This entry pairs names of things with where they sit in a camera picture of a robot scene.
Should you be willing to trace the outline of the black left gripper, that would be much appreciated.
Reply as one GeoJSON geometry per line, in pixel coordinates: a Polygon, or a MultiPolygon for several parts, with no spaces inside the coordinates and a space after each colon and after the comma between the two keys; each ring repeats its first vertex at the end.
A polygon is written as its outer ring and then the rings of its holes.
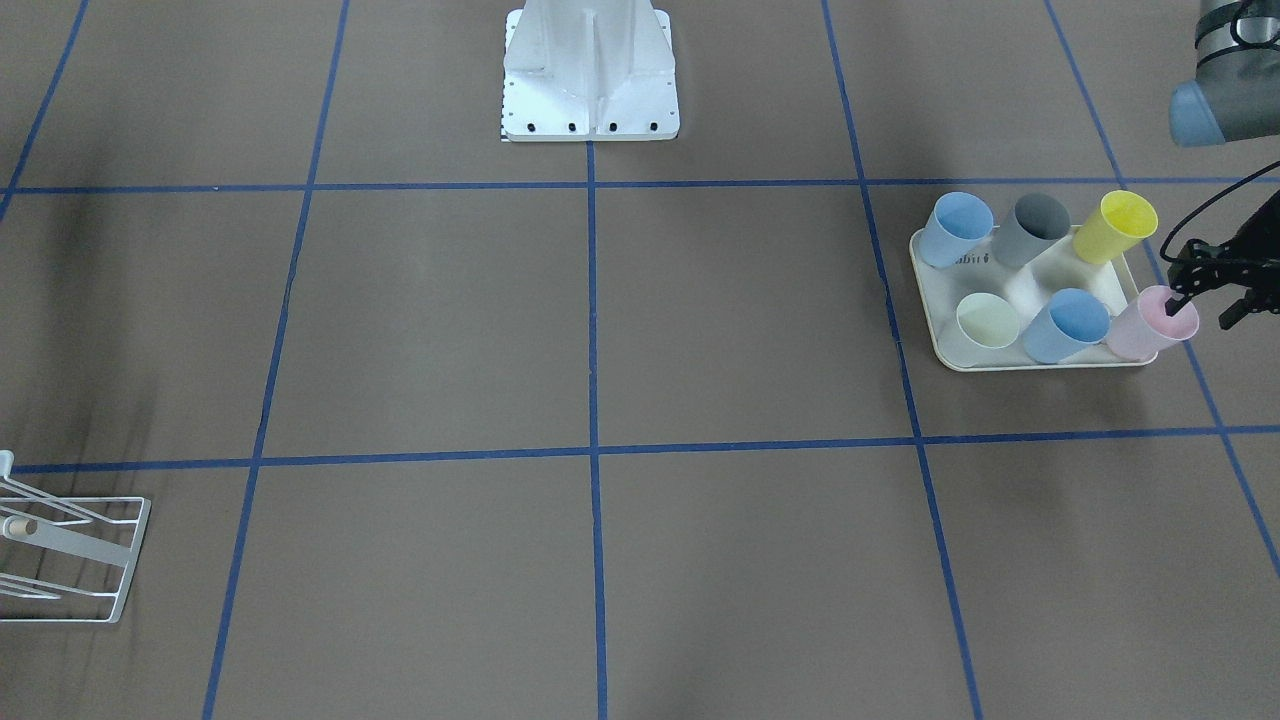
{"type": "Polygon", "coordinates": [[[1219,328],[1230,331],[1252,314],[1268,313],[1279,291],[1279,193],[1274,193],[1221,243],[1190,240],[1180,251],[1180,281],[1170,281],[1166,316],[1178,315],[1196,296],[1228,284],[1244,295],[1219,315],[1219,328]]]}

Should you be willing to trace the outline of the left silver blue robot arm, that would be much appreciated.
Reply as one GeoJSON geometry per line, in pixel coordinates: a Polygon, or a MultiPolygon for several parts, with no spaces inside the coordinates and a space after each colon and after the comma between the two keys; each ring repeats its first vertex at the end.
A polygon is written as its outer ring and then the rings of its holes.
{"type": "MultiPolygon", "coordinates": [[[[1275,1],[1202,1],[1196,26],[1196,76],[1171,94],[1170,136],[1181,149],[1263,138],[1279,131],[1279,9],[1275,1]]],[[[1201,213],[1230,193],[1277,170],[1271,161],[1219,191],[1169,232],[1158,255],[1169,264],[1174,315],[1211,290],[1239,287],[1243,295],[1219,316],[1222,331],[1279,304],[1279,196],[1253,211],[1230,240],[1188,240],[1170,247],[1201,213]]]]}

